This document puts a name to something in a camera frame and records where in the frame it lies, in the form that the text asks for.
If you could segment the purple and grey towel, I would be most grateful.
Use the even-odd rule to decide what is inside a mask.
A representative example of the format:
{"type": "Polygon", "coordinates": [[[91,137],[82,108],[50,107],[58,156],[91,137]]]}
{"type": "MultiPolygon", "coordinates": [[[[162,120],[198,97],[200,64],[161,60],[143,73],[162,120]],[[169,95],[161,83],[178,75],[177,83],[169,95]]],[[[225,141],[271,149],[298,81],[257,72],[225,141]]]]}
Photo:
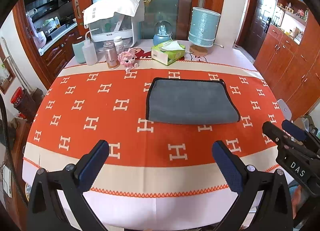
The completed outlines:
{"type": "Polygon", "coordinates": [[[222,79],[154,78],[145,118],[166,124],[215,125],[239,122],[240,113],[222,79]]]}

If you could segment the grey plastic stool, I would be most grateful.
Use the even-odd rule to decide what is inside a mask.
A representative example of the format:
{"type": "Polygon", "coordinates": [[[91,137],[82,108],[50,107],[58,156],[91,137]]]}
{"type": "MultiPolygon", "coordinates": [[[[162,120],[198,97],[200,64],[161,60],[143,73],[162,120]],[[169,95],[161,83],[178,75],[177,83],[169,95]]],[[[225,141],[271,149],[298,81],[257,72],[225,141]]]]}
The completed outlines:
{"type": "Polygon", "coordinates": [[[284,101],[283,99],[279,99],[279,100],[277,100],[277,103],[278,103],[278,106],[279,106],[280,109],[281,109],[281,112],[282,112],[284,118],[285,118],[286,120],[291,121],[292,112],[291,112],[291,110],[289,109],[288,105],[285,103],[285,101],[284,101]]]}

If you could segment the white printed tablecloth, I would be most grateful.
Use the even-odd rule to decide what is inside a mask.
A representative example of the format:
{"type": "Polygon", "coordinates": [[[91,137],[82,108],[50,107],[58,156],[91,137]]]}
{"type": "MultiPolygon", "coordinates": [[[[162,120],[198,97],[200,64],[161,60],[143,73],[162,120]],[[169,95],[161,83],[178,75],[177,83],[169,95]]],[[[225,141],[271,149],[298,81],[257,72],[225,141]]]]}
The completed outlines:
{"type": "Polygon", "coordinates": [[[262,76],[238,49],[214,47],[165,66],[151,58],[151,40],[137,46],[139,67],[126,73],[71,59],[36,113],[23,156],[23,180],[39,168],[62,170],[97,141],[110,153],[85,199],[103,224],[179,230],[219,222],[236,198],[212,157],[223,141],[245,164],[274,172],[277,147],[262,132],[283,114],[262,76]],[[154,78],[224,80],[240,120],[228,125],[170,125],[145,117],[154,78]]]}

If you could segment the orange H-pattern blanket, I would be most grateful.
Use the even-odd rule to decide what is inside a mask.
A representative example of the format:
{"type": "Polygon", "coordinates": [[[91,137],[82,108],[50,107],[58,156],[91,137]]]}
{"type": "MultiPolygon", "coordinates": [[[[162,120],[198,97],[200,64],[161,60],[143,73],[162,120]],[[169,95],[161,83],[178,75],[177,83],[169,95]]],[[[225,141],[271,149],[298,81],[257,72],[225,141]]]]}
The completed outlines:
{"type": "Polygon", "coordinates": [[[104,139],[109,155],[92,190],[113,196],[182,197],[227,188],[212,156],[221,140],[245,164],[270,172],[277,147],[262,131],[281,109],[253,69],[141,60],[131,72],[106,64],[64,68],[33,120],[23,178],[75,164],[104,139]]]}

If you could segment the wooden cabinet unit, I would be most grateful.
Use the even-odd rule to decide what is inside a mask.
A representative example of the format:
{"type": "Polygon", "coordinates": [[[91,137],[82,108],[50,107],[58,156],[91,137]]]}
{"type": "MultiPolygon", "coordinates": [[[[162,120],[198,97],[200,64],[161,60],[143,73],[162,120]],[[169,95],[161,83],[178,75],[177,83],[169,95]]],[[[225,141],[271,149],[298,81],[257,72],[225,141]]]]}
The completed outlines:
{"type": "Polygon", "coordinates": [[[254,66],[293,120],[319,102],[319,25],[303,0],[277,0],[254,66]]]}

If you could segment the red bucket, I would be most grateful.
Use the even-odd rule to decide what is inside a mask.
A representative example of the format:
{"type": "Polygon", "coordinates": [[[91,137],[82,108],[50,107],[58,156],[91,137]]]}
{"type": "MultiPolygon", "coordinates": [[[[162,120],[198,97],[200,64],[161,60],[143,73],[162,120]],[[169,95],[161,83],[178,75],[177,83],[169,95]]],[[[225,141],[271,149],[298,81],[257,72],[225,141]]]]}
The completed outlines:
{"type": "Polygon", "coordinates": [[[23,91],[22,87],[18,87],[16,89],[16,91],[14,92],[14,94],[12,95],[10,102],[13,105],[18,104],[22,100],[23,95],[24,95],[24,91],[23,91]]]}

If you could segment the pink toy figure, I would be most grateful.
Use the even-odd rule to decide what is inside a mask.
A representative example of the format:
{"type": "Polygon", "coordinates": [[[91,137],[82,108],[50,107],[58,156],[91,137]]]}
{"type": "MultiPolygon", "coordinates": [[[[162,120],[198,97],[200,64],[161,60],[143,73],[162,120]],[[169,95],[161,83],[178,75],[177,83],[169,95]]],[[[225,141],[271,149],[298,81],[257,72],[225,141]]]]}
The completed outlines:
{"type": "Polygon", "coordinates": [[[135,50],[133,48],[121,52],[118,55],[118,61],[125,67],[125,72],[127,74],[131,72],[131,70],[139,67],[139,64],[136,62],[135,50]]]}

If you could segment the white squeeze bottle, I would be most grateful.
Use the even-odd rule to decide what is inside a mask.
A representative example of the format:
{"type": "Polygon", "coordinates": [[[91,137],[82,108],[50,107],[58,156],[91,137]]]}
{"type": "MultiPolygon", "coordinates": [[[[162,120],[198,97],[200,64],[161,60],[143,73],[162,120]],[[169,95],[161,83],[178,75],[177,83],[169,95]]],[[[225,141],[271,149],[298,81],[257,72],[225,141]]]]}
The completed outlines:
{"type": "Polygon", "coordinates": [[[88,66],[95,65],[98,62],[97,53],[95,51],[94,43],[89,38],[87,31],[85,34],[84,45],[82,46],[82,52],[88,66]]]}

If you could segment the teal cup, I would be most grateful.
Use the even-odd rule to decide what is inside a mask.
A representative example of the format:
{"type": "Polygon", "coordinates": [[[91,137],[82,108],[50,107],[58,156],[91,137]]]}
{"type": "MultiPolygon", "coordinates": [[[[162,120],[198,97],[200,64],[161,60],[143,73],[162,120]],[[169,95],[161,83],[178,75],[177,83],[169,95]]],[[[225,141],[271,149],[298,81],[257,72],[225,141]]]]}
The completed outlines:
{"type": "Polygon", "coordinates": [[[75,55],[75,59],[79,64],[86,63],[82,47],[84,46],[84,40],[82,42],[73,43],[72,48],[75,55]]]}

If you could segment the dark wooden entry door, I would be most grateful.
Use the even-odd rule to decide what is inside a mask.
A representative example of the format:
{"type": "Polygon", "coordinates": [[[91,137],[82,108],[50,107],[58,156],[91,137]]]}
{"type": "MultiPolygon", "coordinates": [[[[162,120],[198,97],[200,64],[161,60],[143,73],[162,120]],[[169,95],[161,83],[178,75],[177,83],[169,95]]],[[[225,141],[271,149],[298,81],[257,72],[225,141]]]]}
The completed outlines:
{"type": "Polygon", "coordinates": [[[274,14],[276,0],[255,0],[255,8],[244,49],[255,60],[266,37],[274,14]]]}

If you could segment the white pill bottle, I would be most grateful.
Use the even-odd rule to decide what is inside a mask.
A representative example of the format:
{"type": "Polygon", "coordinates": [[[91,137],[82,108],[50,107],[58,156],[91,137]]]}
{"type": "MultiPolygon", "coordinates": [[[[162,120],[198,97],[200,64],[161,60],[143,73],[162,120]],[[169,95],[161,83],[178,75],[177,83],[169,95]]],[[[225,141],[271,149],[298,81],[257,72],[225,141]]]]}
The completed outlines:
{"type": "Polygon", "coordinates": [[[116,47],[116,52],[119,55],[124,51],[124,42],[121,36],[117,36],[113,39],[114,45],[116,47]]]}

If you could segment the green tissue pack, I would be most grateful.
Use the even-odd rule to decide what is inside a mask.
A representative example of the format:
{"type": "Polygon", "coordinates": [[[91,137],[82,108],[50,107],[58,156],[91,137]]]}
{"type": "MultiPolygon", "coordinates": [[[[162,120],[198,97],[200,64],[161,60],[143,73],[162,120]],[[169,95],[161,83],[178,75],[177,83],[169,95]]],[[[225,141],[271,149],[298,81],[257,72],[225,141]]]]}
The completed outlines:
{"type": "Polygon", "coordinates": [[[169,66],[185,55],[185,45],[176,40],[169,40],[151,48],[151,58],[165,66],[169,66]]]}

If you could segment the blue cylindrical table lamp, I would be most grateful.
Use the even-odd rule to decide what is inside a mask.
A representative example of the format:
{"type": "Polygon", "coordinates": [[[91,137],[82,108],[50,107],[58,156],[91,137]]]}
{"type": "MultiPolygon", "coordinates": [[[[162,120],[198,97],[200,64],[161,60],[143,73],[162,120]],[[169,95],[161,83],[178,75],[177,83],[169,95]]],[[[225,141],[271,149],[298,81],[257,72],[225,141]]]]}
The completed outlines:
{"type": "Polygon", "coordinates": [[[215,45],[221,14],[201,7],[193,7],[188,40],[190,53],[205,57],[215,45]]]}

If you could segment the blue snow globe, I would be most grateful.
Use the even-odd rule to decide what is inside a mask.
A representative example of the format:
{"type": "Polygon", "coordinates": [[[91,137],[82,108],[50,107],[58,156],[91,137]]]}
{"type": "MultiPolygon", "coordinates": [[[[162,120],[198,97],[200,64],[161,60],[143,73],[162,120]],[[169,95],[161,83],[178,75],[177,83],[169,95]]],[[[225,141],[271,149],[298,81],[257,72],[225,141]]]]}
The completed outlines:
{"type": "Polygon", "coordinates": [[[153,37],[153,45],[171,40],[172,26],[166,20],[160,20],[155,24],[155,34],[153,37]]]}

